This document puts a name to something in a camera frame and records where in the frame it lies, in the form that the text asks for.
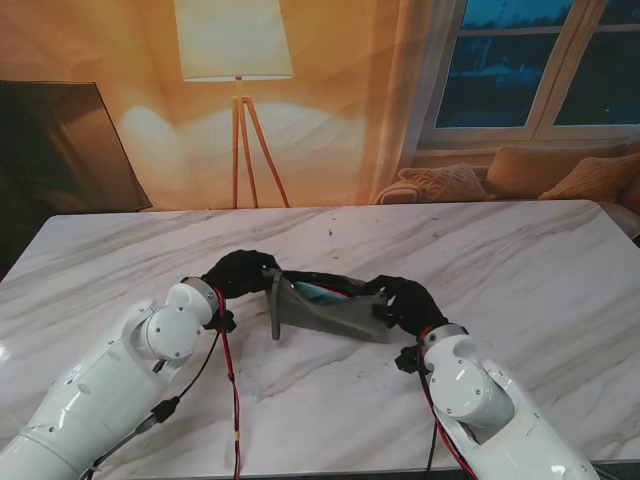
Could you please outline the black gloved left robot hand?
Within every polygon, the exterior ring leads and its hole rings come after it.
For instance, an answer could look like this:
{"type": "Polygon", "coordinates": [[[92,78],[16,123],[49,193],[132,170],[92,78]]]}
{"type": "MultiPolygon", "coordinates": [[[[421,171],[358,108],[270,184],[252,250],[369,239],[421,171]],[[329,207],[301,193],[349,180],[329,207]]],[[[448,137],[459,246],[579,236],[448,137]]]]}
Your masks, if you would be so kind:
{"type": "Polygon", "coordinates": [[[271,254],[236,250],[222,257],[201,279],[217,289],[225,299],[236,299],[269,289],[272,280],[264,272],[279,269],[271,254]]]}

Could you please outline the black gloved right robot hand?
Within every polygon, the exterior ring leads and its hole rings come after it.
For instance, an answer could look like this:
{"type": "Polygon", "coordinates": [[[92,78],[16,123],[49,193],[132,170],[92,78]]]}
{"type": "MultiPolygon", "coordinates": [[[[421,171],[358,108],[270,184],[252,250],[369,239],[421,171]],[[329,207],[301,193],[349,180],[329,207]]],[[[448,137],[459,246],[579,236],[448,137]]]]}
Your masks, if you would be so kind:
{"type": "Polygon", "coordinates": [[[364,285],[363,293],[382,293],[387,302],[374,306],[372,315],[388,328],[399,326],[416,338],[448,323],[429,291],[416,281],[379,275],[364,285]]]}

